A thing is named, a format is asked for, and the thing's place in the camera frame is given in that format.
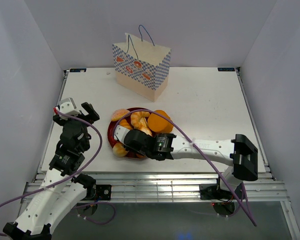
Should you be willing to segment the small round bread roll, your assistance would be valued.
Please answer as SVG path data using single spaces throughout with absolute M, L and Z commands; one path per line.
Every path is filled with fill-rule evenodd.
M 113 146 L 112 152 L 116 157 L 120 157 L 120 158 L 125 157 L 129 153 L 129 151 L 126 150 L 126 148 L 121 142 L 117 142 Z

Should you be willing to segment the round orange bun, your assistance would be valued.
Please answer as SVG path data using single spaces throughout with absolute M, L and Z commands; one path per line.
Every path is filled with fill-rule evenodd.
M 147 119 L 148 127 L 151 131 L 155 133 L 171 133 L 173 130 L 173 125 L 165 120 L 164 118 L 151 113 Z

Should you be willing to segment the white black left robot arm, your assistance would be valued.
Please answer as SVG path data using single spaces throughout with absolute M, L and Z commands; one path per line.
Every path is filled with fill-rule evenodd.
M 87 114 L 77 110 L 72 98 L 54 108 L 53 121 L 62 127 L 55 154 L 39 192 L 14 222 L 4 226 L 3 232 L 10 239 L 50 240 L 57 225 L 80 200 L 96 195 L 96 181 L 77 171 L 84 152 L 90 149 L 88 127 L 100 117 L 90 103 L 81 106 Z

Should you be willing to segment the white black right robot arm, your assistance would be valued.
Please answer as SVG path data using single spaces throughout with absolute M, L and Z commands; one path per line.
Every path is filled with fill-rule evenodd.
M 229 200 L 242 197 L 241 184 L 258 180 L 258 149 L 243 134 L 227 140 L 193 140 L 173 133 L 151 136 L 141 130 L 118 127 L 115 138 L 125 148 L 157 161 L 195 159 L 224 164 L 226 170 L 212 185 L 199 186 L 202 200 Z

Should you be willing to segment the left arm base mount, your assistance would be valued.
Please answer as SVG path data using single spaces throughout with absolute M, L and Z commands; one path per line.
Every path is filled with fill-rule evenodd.
M 93 184 L 88 187 L 86 192 L 86 201 L 108 201 L 111 199 L 112 185 L 110 184 Z

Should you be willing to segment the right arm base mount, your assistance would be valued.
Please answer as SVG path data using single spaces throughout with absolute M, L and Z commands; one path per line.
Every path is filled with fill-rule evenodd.
M 234 199 L 234 195 L 229 190 L 217 189 L 216 184 L 200 184 L 199 192 L 201 200 L 230 202 Z

